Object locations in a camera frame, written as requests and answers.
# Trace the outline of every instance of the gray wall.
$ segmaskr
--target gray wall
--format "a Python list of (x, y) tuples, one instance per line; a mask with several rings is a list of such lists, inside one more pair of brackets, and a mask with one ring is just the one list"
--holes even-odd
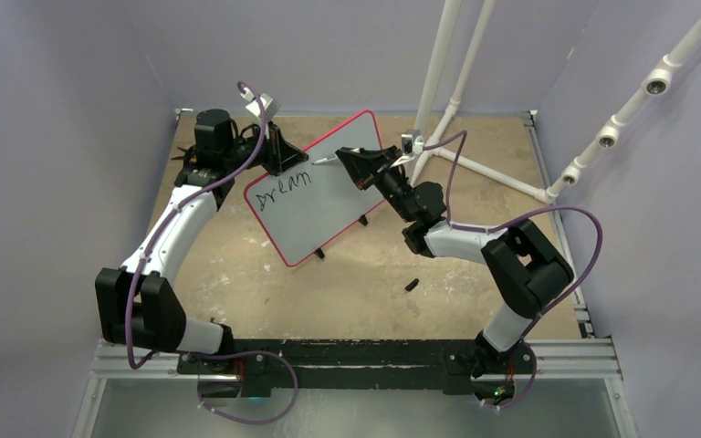
[[(544, 99), (539, 140), (551, 177), (633, 94), (701, 15), (701, 1), (603, 0)], [(585, 296), (612, 335), (644, 437), (701, 436), (701, 50), (559, 203), (605, 226)], [(565, 217), (582, 268), (594, 232)]]
[[(127, 0), (134, 28), (173, 105), (238, 108), (234, 81), (290, 112), (415, 111), (442, 1)], [(501, 0), (462, 110), (539, 107), (597, 0)], [(465, 0), (434, 102), (443, 110), (482, 2)]]
[(68, 436), (174, 126), (117, 2), (0, 2), (0, 436)]

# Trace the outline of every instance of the gray floor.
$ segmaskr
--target gray floor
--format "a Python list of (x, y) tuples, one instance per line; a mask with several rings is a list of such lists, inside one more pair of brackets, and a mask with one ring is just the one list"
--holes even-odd
[[(288, 141), (302, 148), (343, 122), (336, 117), (277, 118)], [(251, 120), (240, 120), (249, 123)], [(377, 119), (383, 146), (399, 144), (412, 117)], [(433, 118), (431, 128), (438, 121)], [(194, 119), (182, 118), (174, 147), (194, 144)], [(468, 130), (465, 156), (540, 186), (528, 136), (518, 118), (457, 118), (445, 134)], [(421, 180), (446, 184), (450, 163), (432, 158)], [(155, 219), (167, 204), (180, 162), (168, 162)], [(243, 200), (243, 189), (262, 174), (236, 179), (219, 214), (187, 256), (174, 288), (187, 313), (232, 326), (240, 338), (473, 338), (501, 303), (484, 266), (453, 259), (415, 256), (401, 236), (405, 224), (384, 204), (368, 215), (370, 226), (354, 225), (326, 247), (327, 258), (311, 257), (286, 267)], [(460, 169), (452, 203), (454, 219), (498, 224), (541, 206), (532, 198)], [(554, 241), (549, 218), (535, 220)], [(403, 287), (414, 278), (420, 285)], [(579, 338), (570, 300), (553, 309), (532, 338)]]

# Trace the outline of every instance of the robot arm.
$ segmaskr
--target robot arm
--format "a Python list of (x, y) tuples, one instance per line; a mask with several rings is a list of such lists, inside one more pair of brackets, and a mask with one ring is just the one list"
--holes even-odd
[[(454, 257), (487, 265), (504, 302), (475, 339), (474, 377), (504, 370), (536, 316), (573, 280), (565, 259), (530, 220), (494, 233), (465, 231), (450, 225), (443, 213), (442, 186), (421, 182), (412, 187), (402, 163), (412, 159), (413, 138), (403, 135), (403, 149), (382, 151), (342, 148), (336, 152), (360, 190), (374, 186), (402, 219), (404, 241), (420, 256)], [(530, 257), (523, 262), (523, 257)]]
[[(251, 101), (253, 94), (244, 98)], [(261, 96), (265, 119), (270, 120), (278, 104), (268, 95)], [(256, 110), (256, 102), (248, 107)], [(203, 111), (194, 126), (196, 144), (183, 158), (183, 167), (176, 176), (171, 200), (157, 224), (139, 248), (128, 257), (119, 269), (103, 268), (95, 280), (98, 309), (103, 338), (109, 342), (125, 343), (125, 307), (136, 266), (144, 258), (144, 248), (152, 236), (160, 236), (148, 258), (138, 289), (141, 302), (134, 303), (132, 312), (133, 345), (164, 352), (194, 351), (201, 353), (229, 353), (234, 349), (232, 330), (222, 324), (204, 322), (186, 317), (171, 283), (178, 274), (194, 239), (205, 224), (221, 208), (232, 190), (235, 180), (230, 180), (210, 192), (194, 197), (191, 202), (179, 205), (204, 187), (222, 181), (251, 156), (262, 128), (252, 124), (237, 132), (237, 126), (221, 109)], [(262, 166), (271, 175), (280, 175), (291, 167), (304, 162), (308, 155), (289, 144), (273, 122), (265, 128), (266, 141), (248, 169)], [(169, 222), (165, 219), (175, 210)]]

